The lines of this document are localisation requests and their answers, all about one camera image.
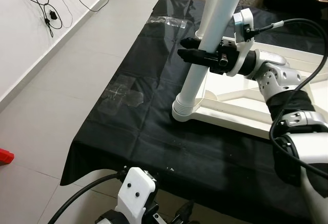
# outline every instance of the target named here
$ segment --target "tape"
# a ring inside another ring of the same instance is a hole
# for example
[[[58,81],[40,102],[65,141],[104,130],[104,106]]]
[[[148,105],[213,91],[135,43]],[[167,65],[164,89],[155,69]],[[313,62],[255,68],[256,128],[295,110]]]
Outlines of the tape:
[[[115,115],[122,105],[138,107],[144,102],[144,94],[131,90],[135,82],[134,77],[119,75],[113,84],[109,84],[101,97],[98,111],[107,115]]]
[[[188,20],[185,19],[178,19],[174,17],[169,16],[150,16],[147,23],[164,23],[166,25],[172,26],[172,27],[180,27],[185,28],[187,25]]]

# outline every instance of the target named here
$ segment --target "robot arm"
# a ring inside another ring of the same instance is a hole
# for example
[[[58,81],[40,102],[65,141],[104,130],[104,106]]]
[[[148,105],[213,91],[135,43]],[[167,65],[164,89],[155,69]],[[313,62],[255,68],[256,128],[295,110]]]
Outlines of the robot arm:
[[[141,168],[130,168],[117,196],[115,210],[103,214],[97,224],[188,224],[194,202],[182,206],[167,223],[157,213],[157,181]]]
[[[199,39],[187,38],[181,41],[186,49],[178,50],[178,54],[185,62],[207,66],[213,73],[228,76],[238,73],[257,81],[274,121],[271,140],[275,145],[275,171],[284,182],[302,187],[314,223],[327,223],[327,174],[313,170],[323,176],[316,179],[325,186],[318,194],[303,167],[313,169],[310,164],[328,164],[328,124],[315,111],[308,94],[299,90],[301,75],[290,67],[284,57],[272,52],[249,50],[254,35],[261,31],[253,28],[251,12],[242,10],[234,15],[234,20],[236,48],[222,41],[217,52],[211,54],[197,49]],[[272,24],[266,30],[283,23]]]

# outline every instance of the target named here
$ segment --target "white floor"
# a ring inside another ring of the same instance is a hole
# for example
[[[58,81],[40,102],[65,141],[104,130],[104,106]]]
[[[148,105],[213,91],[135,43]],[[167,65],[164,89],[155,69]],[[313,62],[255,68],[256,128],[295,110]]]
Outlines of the white floor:
[[[0,223],[44,224],[76,191],[110,174],[93,172],[60,187],[71,141],[130,49],[157,0],[110,0],[65,44],[0,114],[0,148],[15,154],[0,166]],[[114,208],[120,182],[113,180],[79,198],[57,223],[91,224]],[[160,191],[167,219],[185,202]],[[202,224],[246,223],[197,205]]]

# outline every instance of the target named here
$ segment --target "cable connector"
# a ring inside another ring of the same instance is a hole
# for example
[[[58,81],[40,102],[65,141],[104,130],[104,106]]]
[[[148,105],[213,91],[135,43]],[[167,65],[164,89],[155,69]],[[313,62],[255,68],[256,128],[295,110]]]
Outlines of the cable connector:
[[[130,167],[127,167],[127,166],[124,166],[124,169],[117,172],[117,177],[116,179],[120,180],[121,182],[124,181],[126,175],[128,174],[128,171],[129,171]]]
[[[260,34],[260,29],[259,28],[253,28],[253,29],[250,29],[250,28],[246,28],[244,29],[244,40],[245,41],[248,41],[250,40],[251,38],[253,38],[255,35],[258,35]]]

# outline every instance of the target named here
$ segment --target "black plastic sheet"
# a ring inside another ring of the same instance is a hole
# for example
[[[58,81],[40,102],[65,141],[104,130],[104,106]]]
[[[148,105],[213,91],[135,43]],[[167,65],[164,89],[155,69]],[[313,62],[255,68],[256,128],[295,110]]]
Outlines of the black plastic sheet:
[[[108,96],[102,95],[74,138],[60,184],[93,170],[139,166],[156,175],[160,188],[223,214],[252,223],[309,223],[299,189],[275,174],[267,140],[195,120],[179,123],[171,116],[190,67],[177,55],[179,42],[194,36],[203,7],[199,0],[158,1],[151,18],[165,19],[145,24],[106,89],[112,90],[119,76],[130,77],[133,84],[124,90],[141,93],[142,102],[121,102],[115,112],[106,113],[103,102]],[[256,27],[292,18],[251,10]],[[232,22],[225,36],[233,36]],[[323,51],[321,39],[306,26],[277,28],[256,41]]]

